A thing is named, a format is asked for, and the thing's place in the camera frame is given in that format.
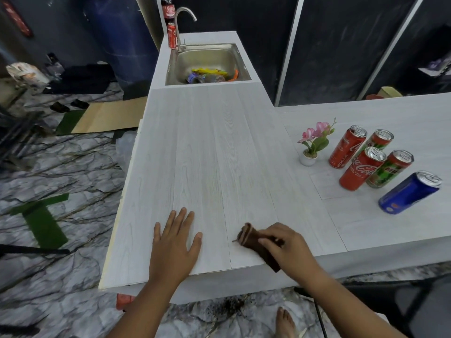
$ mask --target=brown cloth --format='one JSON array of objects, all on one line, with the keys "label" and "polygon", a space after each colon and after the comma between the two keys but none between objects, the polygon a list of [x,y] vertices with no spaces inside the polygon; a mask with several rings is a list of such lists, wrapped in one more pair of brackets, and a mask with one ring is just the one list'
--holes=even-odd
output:
[{"label": "brown cloth", "polygon": [[259,238],[267,238],[278,246],[285,243],[283,240],[275,238],[274,236],[268,236],[258,232],[251,223],[246,223],[244,227],[241,228],[236,241],[245,248],[255,251],[274,272],[278,272],[280,270],[279,264],[271,253],[264,246],[258,243]]}]

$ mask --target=foot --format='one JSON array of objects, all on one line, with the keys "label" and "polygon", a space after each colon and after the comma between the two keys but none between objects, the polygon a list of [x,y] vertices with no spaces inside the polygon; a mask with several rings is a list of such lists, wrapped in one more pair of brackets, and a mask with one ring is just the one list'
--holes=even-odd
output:
[{"label": "foot", "polygon": [[275,338],[295,338],[295,322],[290,313],[282,307],[277,309]]}]

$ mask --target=small potted plant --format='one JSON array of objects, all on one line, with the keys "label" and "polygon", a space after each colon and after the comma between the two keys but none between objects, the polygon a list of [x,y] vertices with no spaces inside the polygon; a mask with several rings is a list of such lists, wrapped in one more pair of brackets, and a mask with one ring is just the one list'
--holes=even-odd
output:
[{"label": "small potted plant", "polygon": [[312,166],[316,158],[318,158],[318,152],[323,150],[329,144],[327,136],[334,132],[333,125],[336,123],[336,118],[334,123],[330,125],[327,122],[318,122],[316,124],[316,130],[314,128],[307,128],[305,132],[302,133],[302,139],[298,143],[302,143],[307,146],[301,154],[300,161],[304,166]]}]

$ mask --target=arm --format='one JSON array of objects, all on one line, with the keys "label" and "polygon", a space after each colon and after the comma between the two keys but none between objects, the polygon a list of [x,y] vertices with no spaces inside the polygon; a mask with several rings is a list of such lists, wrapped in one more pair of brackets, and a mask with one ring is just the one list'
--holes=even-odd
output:
[{"label": "arm", "polygon": [[187,251],[186,240],[194,212],[191,211],[185,221],[185,208],[177,217],[175,215],[176,212],[171,211],[162,234],[160,223],[155,224],[149,281],[106,338],[153,338],[172,295],[193,269],[199,256],[202,234],[196,234],[191,249]]},{"label": "arm", "polygon": [[285,241],[282,247],[278,247],[268,239],[258,240],[274,256],[280,268],[316,299],[342,337],[405,338],[405,335],[379,318],[350,291],[330,277],[319,266],[299,233],[281,223],[261,232]]}]

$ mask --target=left hand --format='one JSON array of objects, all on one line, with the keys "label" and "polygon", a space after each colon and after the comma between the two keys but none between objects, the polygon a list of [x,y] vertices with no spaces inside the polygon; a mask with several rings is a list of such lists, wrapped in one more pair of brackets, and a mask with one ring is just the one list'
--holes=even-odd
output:
[{"label": "left hand", "polygon": [[149,282],[161,283],[174,291],[193,269],[202,244],[202,233],[197,233],[189,251],[186,248],[194,212],[185,219],[186,209],[182,208],[179,215],[175,215],[172,210],[162,234],[160,223],[155,224],[149,266]]}]

